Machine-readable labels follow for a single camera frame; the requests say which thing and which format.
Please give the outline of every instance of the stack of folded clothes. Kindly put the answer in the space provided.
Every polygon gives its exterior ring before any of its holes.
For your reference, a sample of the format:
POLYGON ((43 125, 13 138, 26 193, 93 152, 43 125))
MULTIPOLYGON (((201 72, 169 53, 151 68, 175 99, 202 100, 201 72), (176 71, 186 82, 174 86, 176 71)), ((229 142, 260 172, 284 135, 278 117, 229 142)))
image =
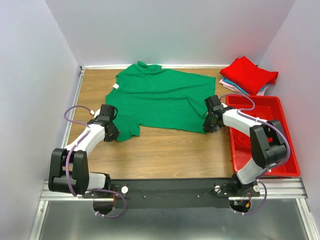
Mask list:
MULTIPOLYGON (((224 76, 221 78, 221 80, 219 81, 219 83, 221 83, 225 88, 230 89, 236 93, 239 94, 245 94, 245 95, 250 95, 249 93, 247 93, 245 90, 243 90, 241 87, 239 87, 237 84, 235 84, 234 82, 230 81, 229 79, 225 78, 224 76)), ((257 92, 257 96, 263 96, 265 95, 266 90, 269 88, 269 83, 267 83, 266 85, 264 85, 258 92, 257 92)))
POLYGON ((277 71, 267 71, 254 65, 245 56, 237 58, 230 66, 222 69, 219 81, 225 88, 236 93, 263 96, 275 84, 277 71))

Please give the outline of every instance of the wooden table surface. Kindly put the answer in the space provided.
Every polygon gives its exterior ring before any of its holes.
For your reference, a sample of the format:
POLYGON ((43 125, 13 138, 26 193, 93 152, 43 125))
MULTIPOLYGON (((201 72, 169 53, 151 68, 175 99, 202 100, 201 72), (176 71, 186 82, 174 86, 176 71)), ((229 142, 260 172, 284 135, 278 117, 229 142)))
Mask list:
MULTIPOLYGON (((218 96, 231 91, 219 83, 220 68, 177 69, 216 77, 218 96)), ((105 103, 106 95, 121 69, 85 70, 77 101, 93 110, 105 103)), ((88 122, 91 116, 77 108, 74 120, 88 122)), ((199 134, 174 129, 141 126, 140 136, 124 142, 100 142, 88 157, 90 172, 110 174, 111 179, 217 178, 233 174, 228 128, 199 134)), ((68 143, 84 127, 72 124, 68 143)))

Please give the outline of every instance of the purple cable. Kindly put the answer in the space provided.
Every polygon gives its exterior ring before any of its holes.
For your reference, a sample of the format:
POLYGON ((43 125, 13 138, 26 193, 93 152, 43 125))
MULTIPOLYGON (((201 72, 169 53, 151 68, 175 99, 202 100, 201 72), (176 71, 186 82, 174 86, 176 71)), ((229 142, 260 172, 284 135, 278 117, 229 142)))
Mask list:
POLYGON ((267 187, 262 181, 259 181, 259 183, 261 183, 264 188, 264 198, 263 198, 262 202, 260 203, 260 205, 252 211, 248 211, 248 212, 237 211, 237 213, 244 214, 244 215, 250 215, 250 214, 253 214, 253 213, 259 211, 262 208, 262 206, 265 204, 266 199, 267 199, 267 187))
POLYGON ((106 189, 94 189, 93 191, 96 191, 96 192, 105 192, 105 193, 111 193, 111 194, 117 194, 120 196, 120 198, 122 199, 123 201, 123 209, 122 211, 119 213, 119 214, 116 214, 116 215, 113 215, 113 216, 108 216, 108 215, 104 215, 104 214, 101 214, 100 212, 96 211, 95 213, 103 218, 107 218, 107 219, 115 219, 115 218, 118 218, 120 217, 122 214, 125 213, 126 211, 126 208, 127 208, 127 203, 126 203, 126 200, 125 198, 118 192, 116 191, 111 191, 111 190, 106 190, 106 189))
MULTIPOLYGON (((72 187, 72 184, 71 184, 71 180, 70 180, 70 174, 69 174, 69 162, 70 162, 70 157, 71 157, 71 154, 72 152, 75 150, 75 148, 77 147, 77 145, 79 145, 79 143, 81 143, 85 138, 86 136, 88 136, 88 134, 90 133, 90 126, 84 122, 81 122, 81 121, 74 121, 74 120, 71 120, 70 118, 67 117, 67 114, 68 112, 71 110, 71 109, 75 109, 75 108, 84 108, 84 109, 87 109, 89 112, 91 111, 90 108, 86 107, 86 106, 82 106, 82 105, 75 105, 75 106, 72 106, 70 108, 68 108, 65 113, 64 113, 64 119, 67 120, 68 122, 71 122, 71 123, 74 123, 74 124, 81 124, 81 125, 84 125, 85 127, 89 128, 88 131, 79 139, 79 141, 72 146, 72 148, 70 149, 70 151, 68 152, 67 156, 66 156, 66 160, 65 160, 65 176, 66 176, 66 181, 67 181, 67 184, 68 184, 68 187, 69 187, 69 190, 71 192, 71 194, 76 197, 77 194, 74 190, 74 188, 72 187)), ((93 191, 96 191, 96 192, 106 192, 106 193, 112 193, 112 194, 117 194, 121 197, 121 199, 123 200, 123 209, 122 211, 119 213, 119 214, 116 214, 114 216, 107 216, 107 215, 103 215, 99 212, 96 212, 97 215, 100 215, 104 218, 108 218, 108 219, 114 219, 114 218, 117 218, 119 216, 121 216, 125 211, 126 211, 126 208, 127 208, 127 203, 126 203, 126 200, 125 198, 118 192, 116 191, 111 191, 111 190, 106 190, 106 189, 94 189, 93 191)))
POLYGON ((72 107, 69 107, 65 113, 64 113, 64 119, 67 120, 68 122, 70 123, 74 123, 74 124, 81 124, 81 125, 84 125, 85 127, 89 128, 88 131, 79 139, 79 141, 76 143, 76 145, 74 145, 70 151, 68 152, 67 156, 66 156, 66 160, 65 160, 65 176, 66 176, 66 181, 67 181, 67 184, 68 184, 68 187, 69 187, 69 190, 71 192, 71 194, 76 197, 77 194, 74 190, 74 188, 72 187, 72 184, 71 184, 71 181, 70 181, 70 175, 69 175, 69 162, 70 162, 70 157, 71 157, 71 154, 72 152, 75 150, 75 148, 77 147, 77 145, 79 145, 79 143, 82 142, 83 139, 85 139, 86 136, 88 136, 88 134, 90 133, 90 126, 84 122, 81 122, 81 121, 74 121, 74 120, 71 120, 70 118, 67 117, 67 114, 70 110, 72 109, 75 109, 75 108, 84 108, 84 109, 87 109, 89 112, 91 111, 90 108, 86 107, 86 106, 82 106, 82 105, 75 105, 75 106, 72 106, 72 107))
POLYGON ((253 109, 255 109, 255 107, 256 107, 255 102, 250 97, 248 97, 247 95, 243 95, 243 94, 240 94, 240 93, 225 94, 225 95, 220 96, 219 99, 221 100, 222 98, 224 98, 226 96, 231 96, 231 95, 243 96, 243 97, 245 97, 246 99, 248 99, 252 103, 252 107, 251 108, 239 108, 239 111, 252 111, 253 109))

